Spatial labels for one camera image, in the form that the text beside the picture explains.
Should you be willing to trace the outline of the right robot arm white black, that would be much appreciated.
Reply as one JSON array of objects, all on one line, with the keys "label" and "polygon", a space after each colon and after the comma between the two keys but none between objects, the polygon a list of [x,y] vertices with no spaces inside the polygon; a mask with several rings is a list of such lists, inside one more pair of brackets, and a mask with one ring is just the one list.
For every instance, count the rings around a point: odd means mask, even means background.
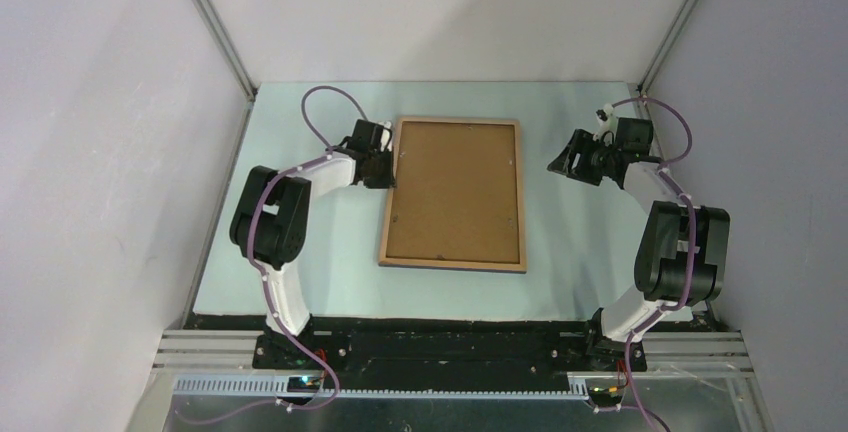
[{"label": "right robot arm white black", "polygon": [[715,299],[723,287],[730,214],[695,205],[671,177],[668,164],[651,155],[653,138],[650,121],[607,115],[596,132],[575,130],[547,166],[593,186],[608,178],[647,213],[633,286],[586,324],[581,354],[596,370],[624,359],[663,318]]}]

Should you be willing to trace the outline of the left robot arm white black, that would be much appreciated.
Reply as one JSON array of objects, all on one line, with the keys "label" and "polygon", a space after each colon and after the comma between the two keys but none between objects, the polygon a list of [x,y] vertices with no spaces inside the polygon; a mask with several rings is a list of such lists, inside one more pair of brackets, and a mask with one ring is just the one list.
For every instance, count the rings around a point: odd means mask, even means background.
[{"label": "left robot arm white black", "polygon": [[230,241],[256,268],[267,307],[267,326],[283,335],[278,356],[304,368],[316,355],[315,340],[302,331],[309,312],[297,270],[312,201],[355,185],[386,190],[395,186],[390,121],[359,119],[352,134],[309,161],[287,170],[250,170],[229,228]]}]

